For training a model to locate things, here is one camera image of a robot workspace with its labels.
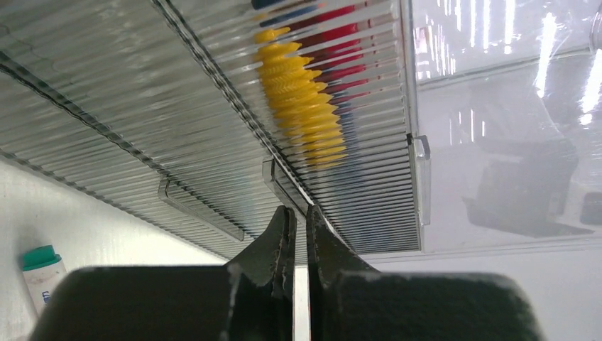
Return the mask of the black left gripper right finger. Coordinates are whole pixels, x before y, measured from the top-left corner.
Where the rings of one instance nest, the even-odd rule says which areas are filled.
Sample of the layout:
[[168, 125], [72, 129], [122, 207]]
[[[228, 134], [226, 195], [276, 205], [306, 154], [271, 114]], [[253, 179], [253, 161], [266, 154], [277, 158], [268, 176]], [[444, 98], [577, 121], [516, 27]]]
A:
[[313, 340], [543, 340], [524, 291], [491, 273], [382, 272], [306, 214]]

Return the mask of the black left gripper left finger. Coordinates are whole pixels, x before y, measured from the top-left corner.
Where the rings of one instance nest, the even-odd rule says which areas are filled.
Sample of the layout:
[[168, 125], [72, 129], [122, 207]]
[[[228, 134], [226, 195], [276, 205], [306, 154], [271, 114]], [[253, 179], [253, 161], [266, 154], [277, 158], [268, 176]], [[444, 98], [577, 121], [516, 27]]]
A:
[[291, 340], [297, 220], [280, 206], [221, 266], [103, 266], [71, 272], [32, 340]]

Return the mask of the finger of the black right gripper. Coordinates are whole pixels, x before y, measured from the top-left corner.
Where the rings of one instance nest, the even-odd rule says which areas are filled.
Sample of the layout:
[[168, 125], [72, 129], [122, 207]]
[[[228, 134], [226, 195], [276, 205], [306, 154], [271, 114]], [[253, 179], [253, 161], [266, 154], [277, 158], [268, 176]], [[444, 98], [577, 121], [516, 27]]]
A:
[[556, 220], [564, 212], [577, 149], [568, 139], [484, 139], [482, 151], [498, 157], [483, 170], [475, 197], [465, 197], [468, 220], [478, 227], [526, 237], [593, 234]]

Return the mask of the smoked clear drawer box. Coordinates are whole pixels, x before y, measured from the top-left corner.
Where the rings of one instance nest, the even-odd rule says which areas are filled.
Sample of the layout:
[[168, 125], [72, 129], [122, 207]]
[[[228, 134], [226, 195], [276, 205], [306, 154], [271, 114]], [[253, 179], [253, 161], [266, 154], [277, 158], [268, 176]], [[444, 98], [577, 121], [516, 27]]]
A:
[[224, 258], [601, 247], [600, 1], [2, 1], [1, 157]]

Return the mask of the red small bottle white cap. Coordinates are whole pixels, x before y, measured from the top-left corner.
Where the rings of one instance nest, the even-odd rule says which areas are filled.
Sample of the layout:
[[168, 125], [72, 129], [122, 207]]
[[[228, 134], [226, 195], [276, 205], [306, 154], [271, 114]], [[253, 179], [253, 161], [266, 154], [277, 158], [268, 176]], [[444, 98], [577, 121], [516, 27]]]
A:
[[297, 40], [302, 48], [326, 44], [325, 47], [318, 50], [303, 52], [302, 56], [310, 57], [312, 59], [311, 69], [321, 72], [321, 75], [315, 80], [327, 84], [326, 89], [322, 92], [332, 96], [329, 103], [337, 107], [334, 111], [335, 114], [343, 115], [351, 111], [349, 101], [353, 97], [347, 90], [361, 84], [360, 81], [344, 83], [342, 78], [366, 69], [364, 66], [347, 65], [362, 57], [358, 53], [361, 49], [361, 40], [350, 38], [351, 35], [358, 33], [360, 30], [361, 24], [353, 22], [337, 28], [322, 30], [319, 33]]

